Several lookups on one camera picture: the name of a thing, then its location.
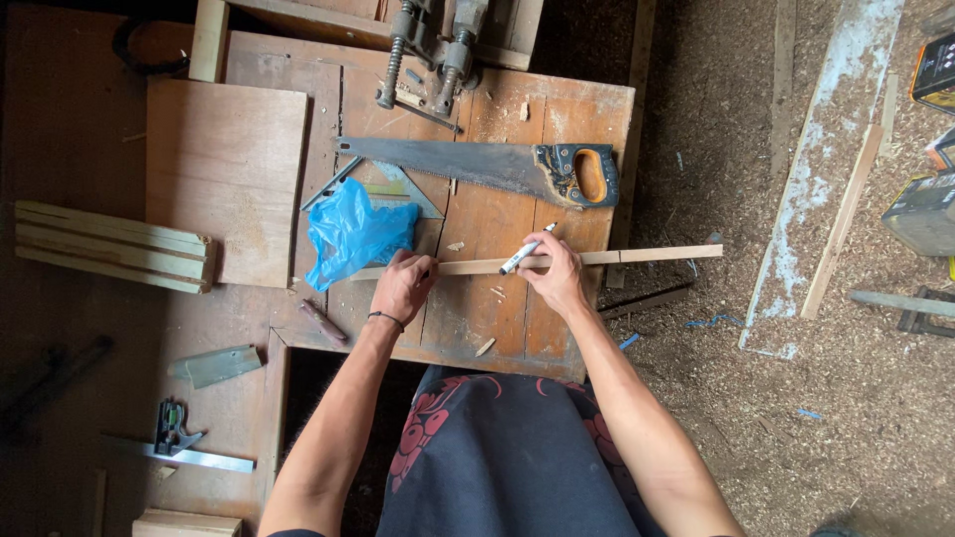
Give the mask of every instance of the saw handle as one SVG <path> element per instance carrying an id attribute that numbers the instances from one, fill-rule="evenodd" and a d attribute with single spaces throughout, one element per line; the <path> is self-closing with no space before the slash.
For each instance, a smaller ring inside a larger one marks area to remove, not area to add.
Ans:
<path id="1" fill-rule="evenodd" d="M 620 198 L 613 145 L 609 143 L 558 143 L 550 159 L 539 162 L 547 168 L 551 185 L 568 204 L 583 208 L 616 206 Z"/>

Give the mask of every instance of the forearm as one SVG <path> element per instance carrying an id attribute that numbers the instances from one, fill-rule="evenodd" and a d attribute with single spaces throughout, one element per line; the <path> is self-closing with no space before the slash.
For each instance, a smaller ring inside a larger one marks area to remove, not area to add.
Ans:
<path id="1" fill-rule="evenodd" d="M 614 444 L 657 522 L 673 536 L 699 527 L 741 535 L 692 442 L 637 376 L 600 315 L 582 303 L 566 320 Z"/>
<path id="2" fill-rule="evenodd" d="M 303 527 L 337 535 L 397 337 L 391 319 L 366 323 L 288 454 L 263 515 L 262 534 Z M 316 520 L 320 526 L 314 526 Z"/>

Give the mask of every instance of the wooden table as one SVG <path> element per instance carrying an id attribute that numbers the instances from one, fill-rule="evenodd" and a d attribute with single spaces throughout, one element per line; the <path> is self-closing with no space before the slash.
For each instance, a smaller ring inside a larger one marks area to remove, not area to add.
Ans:
<path id="1" fill-rule="evenodd" d="M 11 206 L 16 199 L 142 219 L 145 80 L 128 72 L 110 51 L 113 15 L 44 7 L 11 7 L 8 18 L 4 108 L 4 233 L 12 250 Z M 192 29 L 153 23 L 134 38 L 147 61 L 189 51 Z M 330 177 L 331 137 L 378 136 L 451 140 L 450 131 L 372 98 L 386 56 L 378 52 L 232 32 L 225 81 L 305 91 L 312 97 L 303 195 Z M 520 121 L 528 100 L 530 119 Z M 458 140 L 554 143 L 610 142 L 623 148 L 633 90 L 575 80 L 487 70 L 481 86 L 456 104 L 464 133 Z M 617 155 L 618 165 L 622 160 Z M 356 170 L 354 175 L 361 174 Z M 441 260 L 505 257 L 520 239 L 546 223 L 579 250 L 604 249 L 612 211 L 565 210 L 530 198 L 418 174 L 413 179 L 446 212 L 443 226 L 422 221 L 417 247 Z M 315 253 L 299 221 L 294 274 L 302 277 Z M 445 246 L 464 242 L 454 252 Z M 15 368 L 54 341 L 74 347 L 96 333 L 117 340 L 113 354 L 36 422 L 42 441 L 22 463 L 4 465 L 0 518 L 22 533 L 78 533 L 87 526 L 95 467 L 109 475 L 107 534 L 128 531 L 146 506 L 244 518 L 254 530 L 274 482 L 281 453 L 284 386 L 290 346 L 324 348 L 295 311 L 302 298 L 327 304 L 329 318 L 356 335 L 368 312 L 373 283 L 341 282 L 319 294 L 304 282 L 281 289 L 217 286 L 189 295 L 94 274 L 2 256 L 0 288 L 8 334 L 7 367 Z M 597 289 L 600 269 L 587 271 Z M 502 286 L 506 299 L 489 291 Z M 474 351 L 497 343 L 481 358 Z M 238 344 L 255 344 L 264 368 L 193 390 L 164 371 L 172 360 Z M 582 379 L 576 346 L 560 319 L 517 276 L 447 278 L 405 332 L 394 357 Z M 197 448 L 257 461 L 252 474 L 181 466 L 158 481 L 160 462 L 118 456 L 98 445 L 102 432 L 149 440 L 157 401 L 175 394 L 187 401 L 189 431 L 207 429 Z"/>

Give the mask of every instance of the person's left hand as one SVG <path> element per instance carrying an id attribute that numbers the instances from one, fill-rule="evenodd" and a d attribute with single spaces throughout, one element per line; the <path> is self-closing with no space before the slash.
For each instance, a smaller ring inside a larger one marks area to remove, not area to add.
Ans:
<path id="1" fill-rule="evenodd" d="M 401 321 L 402 326 L 408 326 L 436 281 L 437 260 L 434 257 L 400 249 L 378 280 L 370 312 L 381 311 Z"/>

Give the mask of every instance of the black bracelet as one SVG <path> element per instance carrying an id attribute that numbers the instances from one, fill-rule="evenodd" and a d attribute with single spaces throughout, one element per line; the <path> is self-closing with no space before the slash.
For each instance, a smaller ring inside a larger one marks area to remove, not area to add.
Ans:
<path id="1" fill-rule="evenodd" d="M 388 315 L 387 313 L 382 313 L 381 311 L 372 311 L 371 313 L 368 314 L 368 318 L 371 319 L 372 315 L 375 315 L 378 317 L 388 317 L 392 321 L 398 323 L 398 326 L 401 327 L 401 333 L 405 332 L 405 325 L 401 324 L 401 321 L 399 321 L 398 319 L 395 319 L 394 317 Z"/>

